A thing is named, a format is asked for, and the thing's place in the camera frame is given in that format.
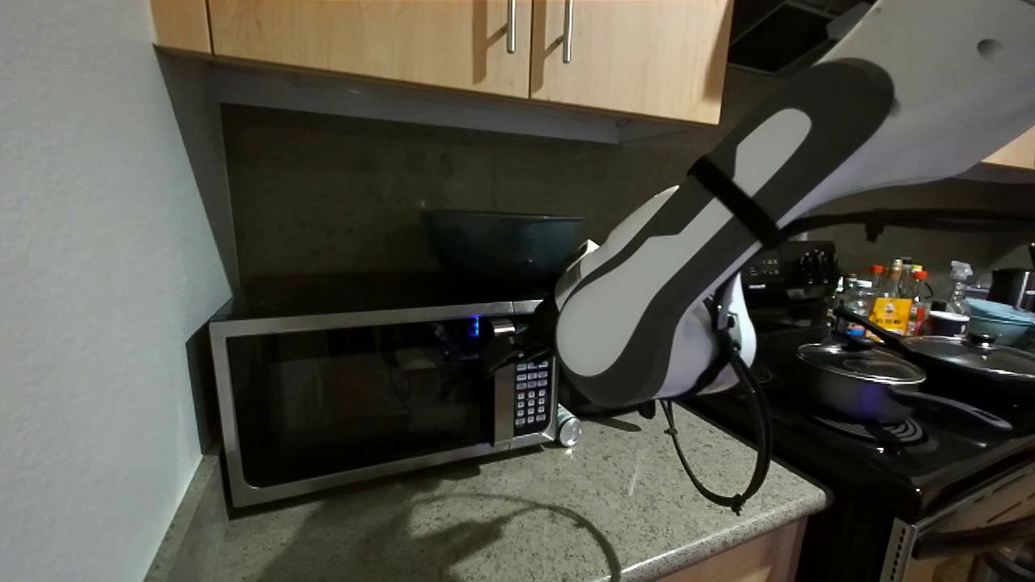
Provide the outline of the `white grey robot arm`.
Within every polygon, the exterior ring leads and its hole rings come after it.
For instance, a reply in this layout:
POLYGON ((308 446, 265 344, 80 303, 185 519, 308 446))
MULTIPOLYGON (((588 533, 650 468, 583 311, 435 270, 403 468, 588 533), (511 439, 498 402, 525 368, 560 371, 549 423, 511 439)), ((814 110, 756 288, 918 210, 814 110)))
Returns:
POLYGON ((636 408, 749 359, 731 278, 837 200, 953 177, 1035 123, 1035 0, 872 0, 685 177, 560 281, 557 363, 579 405, 636 408))

